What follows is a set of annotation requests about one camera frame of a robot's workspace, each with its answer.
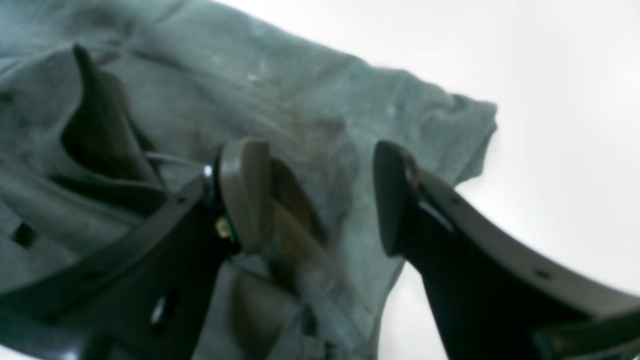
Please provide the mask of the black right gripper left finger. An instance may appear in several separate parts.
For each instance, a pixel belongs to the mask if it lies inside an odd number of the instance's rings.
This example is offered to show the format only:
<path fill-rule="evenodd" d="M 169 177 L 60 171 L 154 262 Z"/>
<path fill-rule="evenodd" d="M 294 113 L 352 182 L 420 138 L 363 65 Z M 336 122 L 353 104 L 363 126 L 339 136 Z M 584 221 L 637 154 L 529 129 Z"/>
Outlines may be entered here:
<path fill-rule="evenodd" d="M 128 235 L 1 297 L 1 351 L 21 360 L 189 360 L 218 271 L 269 232 L 266 141 L 215 162 Z"/>

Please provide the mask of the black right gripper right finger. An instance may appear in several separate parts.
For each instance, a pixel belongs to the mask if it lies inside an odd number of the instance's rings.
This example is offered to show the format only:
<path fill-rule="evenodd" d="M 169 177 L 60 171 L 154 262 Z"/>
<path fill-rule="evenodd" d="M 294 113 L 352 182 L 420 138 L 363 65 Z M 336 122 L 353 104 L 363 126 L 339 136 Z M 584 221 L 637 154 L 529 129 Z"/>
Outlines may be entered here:
<path fill-rule="evenodd" d="M 637 360 L 639 297 L 511 237 L 390 141 L 375 144 L 386 255 L 418 271 L 450 360 Z"/>

